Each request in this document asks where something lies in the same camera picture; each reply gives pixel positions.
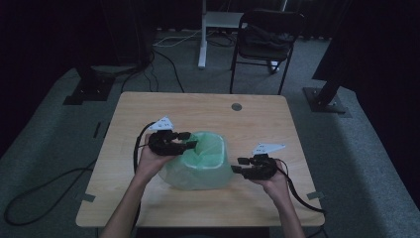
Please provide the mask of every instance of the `plastic bag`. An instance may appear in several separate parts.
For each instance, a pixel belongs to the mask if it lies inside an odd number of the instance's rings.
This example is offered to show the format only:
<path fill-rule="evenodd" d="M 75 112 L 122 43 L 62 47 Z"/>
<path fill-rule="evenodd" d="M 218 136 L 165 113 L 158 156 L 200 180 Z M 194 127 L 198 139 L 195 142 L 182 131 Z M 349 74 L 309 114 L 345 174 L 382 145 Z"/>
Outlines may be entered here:
<path fill-rule="evenodd" d="M 183 155 L 166 163 L 158 175 L 183 190 L 225 186 L 233 172 L 223 137 L 212 132 L 195 132 L 187 141 L 198 141 L 195 149 L 186 150 Z"/>

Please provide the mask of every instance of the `chair leg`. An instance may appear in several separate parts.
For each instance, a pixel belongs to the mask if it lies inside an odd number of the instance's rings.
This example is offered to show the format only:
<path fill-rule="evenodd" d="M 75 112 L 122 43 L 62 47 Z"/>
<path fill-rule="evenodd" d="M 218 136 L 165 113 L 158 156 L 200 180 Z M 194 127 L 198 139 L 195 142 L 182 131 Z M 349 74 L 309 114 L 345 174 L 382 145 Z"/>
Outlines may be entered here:
<path fill-rule="evenodd" d="M 238 58 L 238 46 L 235 46 L 235 50 L 234 50 L 234 56 L 232 57 L 232 63 L 231 63 L 231 85 L 229 87 L 229 93 L 233 94 L 232 90 L 234 87 L 234 77 L 235 77 L 235 69 L 236 69 L 236 61 Z"/>
<path fill-rule="evenodd" d="M 290 64 L 290 59 L 291 59 L 292 53 L 293 53 L 293 48 L 290 49 L 290 53 L 289 53 L 289 55 L 287 57 L 287 63 L 286 63 L 286 66 L 284 68 L 283 77 L 281 78 L 281 83 L 280 83 L 280 87 L 278 88 L 277 95 L 280 95 L 281 94 L 281 90 L 283 89 L 284 80 L 286 79 L 287 69 L 288 69 L 288 66 Z"/>
<path fill-rule="evenodd" d="M 234 87 L 235 69 L 236 69 L 236 62 L 233 62 L 232 63 L 232 68 L 231 68 L 231 70 L 232 70 L 232 74 L 231 74 L 231 85 L 229 87 L 229 92 L 231 94 L 233 94 L 232 90 L 233 90 L 233 87 Z"/>
<path fill-rule="evenodd" d="M 281 62 L 280 61 L 276 61 L 276 65 L 273 65 L 274 61 L 272 60 L 267 60 L 266 64 L 268 66 L 268 72 L 270 74 L 275 74 L 278 72 L 278 68 L 280 67 Z"/>

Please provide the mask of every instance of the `chair backrest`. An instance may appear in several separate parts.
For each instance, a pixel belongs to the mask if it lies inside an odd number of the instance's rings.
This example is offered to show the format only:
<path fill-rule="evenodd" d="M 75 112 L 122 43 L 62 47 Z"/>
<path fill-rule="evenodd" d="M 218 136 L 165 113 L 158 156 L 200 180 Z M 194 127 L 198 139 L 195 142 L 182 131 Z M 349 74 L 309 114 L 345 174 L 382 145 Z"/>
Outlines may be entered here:
<path fill-rule="evenodd" d="M 240 20 L 240 29 L 243 29 L 244 24 L 254 25 L 271 33 L 288 33 L 295 40 L 303 31 L 305 18 L 296 12 L 258 9 L 244 13 Z"/>

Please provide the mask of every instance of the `dark background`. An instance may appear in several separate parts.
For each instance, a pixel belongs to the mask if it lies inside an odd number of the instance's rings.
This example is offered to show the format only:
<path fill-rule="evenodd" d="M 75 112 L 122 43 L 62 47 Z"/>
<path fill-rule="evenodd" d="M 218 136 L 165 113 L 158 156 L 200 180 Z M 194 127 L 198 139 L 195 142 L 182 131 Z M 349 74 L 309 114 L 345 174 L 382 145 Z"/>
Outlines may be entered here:
<path fill-rule="evenodd" d="M 225 2 L 209 1 L 208 9 L 224 10 Z M 357 94 L 419 205 L 419 4 L 414 0 L 290 2 L 288 10 L 306 16 L 305 39 L 334 37 L 314 77 L 340 80 Z M 230 10 L 253 7 L 277 8 L 278 3 L 233 1 Z M 137 22 L 142 24 L 133 22 L 134 10 L 140 13 Z M 74 67 L 75 55 L 90 65 L 137 63 L 142 60 L 141 52 L 147 53 L 143 48 L 148 43 L 136 41 L 135 27 L 144 33 L 141 39 L 149 36 L 150 26 L 199 29 L 200 14 L 201 1 L 191 0 L 1 1 L 0 155 L 54 82 Z"/>

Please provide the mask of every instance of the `black chair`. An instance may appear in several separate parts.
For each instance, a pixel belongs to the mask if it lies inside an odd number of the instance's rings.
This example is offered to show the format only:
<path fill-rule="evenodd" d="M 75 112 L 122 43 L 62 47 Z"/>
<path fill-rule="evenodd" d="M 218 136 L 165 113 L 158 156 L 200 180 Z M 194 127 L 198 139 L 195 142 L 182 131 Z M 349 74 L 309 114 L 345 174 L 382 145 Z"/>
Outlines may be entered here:
<path fill-rule="evenodd" d="M 280 63 L 286 60 L 277 93 L 279 95 L 287 74 L 294 43 L 303 27 L 304 17 L 295 12 L 258 9 L 245 13 L 239 23 L 238 39 L 232 58 L 230 93 L 233 93 L 237 63 L 268 66 L 269 72 L 273 74 L 278 71 Z M 251 62 L 237 61 L 238 55 Z M 266 63 L 252 62 L 252 60 L 265 60 Z M 271 63 L 275 61 L 277 65 L 272 66 Z"/>

